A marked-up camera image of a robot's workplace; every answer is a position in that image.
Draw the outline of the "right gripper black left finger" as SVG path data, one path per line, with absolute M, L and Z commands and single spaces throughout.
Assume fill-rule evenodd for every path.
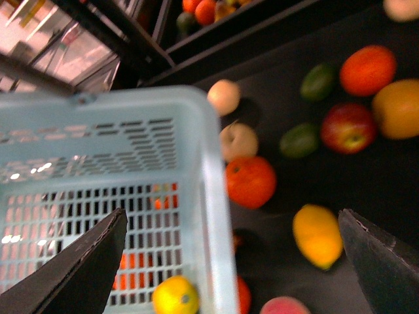
M 37 271 L 1 294 L 2 313 L 103 313 L 125 246 L 116 209 Z

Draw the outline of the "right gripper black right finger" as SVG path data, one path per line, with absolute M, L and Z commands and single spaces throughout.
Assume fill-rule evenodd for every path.
M 418 313 L 418 251 L 351 209 L 338 225 L 371 311 Z

